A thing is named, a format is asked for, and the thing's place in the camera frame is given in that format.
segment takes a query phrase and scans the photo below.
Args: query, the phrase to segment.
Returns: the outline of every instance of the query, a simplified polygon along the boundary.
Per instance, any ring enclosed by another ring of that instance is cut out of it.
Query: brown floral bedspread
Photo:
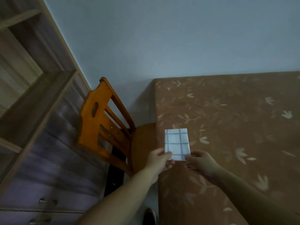
[[[187,128],[191,148],[300,215],[300,72],[157,79],[155,100],[160,147],[165,129]],[[183,162],[158,185],[161,224],[247,224]]]

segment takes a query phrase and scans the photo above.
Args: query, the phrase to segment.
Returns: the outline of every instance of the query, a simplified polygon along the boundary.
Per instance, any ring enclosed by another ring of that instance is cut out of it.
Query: chair handle hole
[[[92,117],[93,118],[96,116],[98,108],[99,108],[99,103],[95,102],[93,109],[92,109]]]

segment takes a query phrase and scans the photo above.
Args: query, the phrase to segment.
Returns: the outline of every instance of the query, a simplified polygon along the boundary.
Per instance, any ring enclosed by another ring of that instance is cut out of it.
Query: wooden chair
[[[110,99],[125,118],[131,131],[108,107]],[[100,158],[125,171],[130,177],[145,166],[149,152],[157,146],[155,123],[135,127],[128,111],[105,77],[100,79],[100,84],[95,90],[89,92],[81,108],[80,117],[82,126],[78,138],[79,146],[91,149]],[[100,147],[99,135],[120,150],[126,156],[128,164]]]

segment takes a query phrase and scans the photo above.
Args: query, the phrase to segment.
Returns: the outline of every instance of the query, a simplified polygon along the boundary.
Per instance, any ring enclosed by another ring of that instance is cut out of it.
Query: chair backrest
[[[108,107],[112,99],[126,122],[129,124],[130,132],[120,119]],[[119,128],[106,113],[121,127]],[[132,175],[130,148],[133,133],[136,130],[134,122],[128,111],[122,104],[120,98],[111,87],[105,77],[100,79],[99,86],[89,92],[80,111],[81,132],[78,144],[96,152],[103,160],[124,170],[129,176]],[[128,159],[127,165],[117,157],[111,155],[107,150],[98,145],[98,137],[101,135],[105,140],[119,149]]]

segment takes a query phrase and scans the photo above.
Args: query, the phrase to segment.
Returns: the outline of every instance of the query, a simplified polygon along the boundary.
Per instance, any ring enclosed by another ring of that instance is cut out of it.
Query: light blue wall
[[[300,70],[300,0],[45,1],[90,86],[107,77],[138,125],[154,78]]]

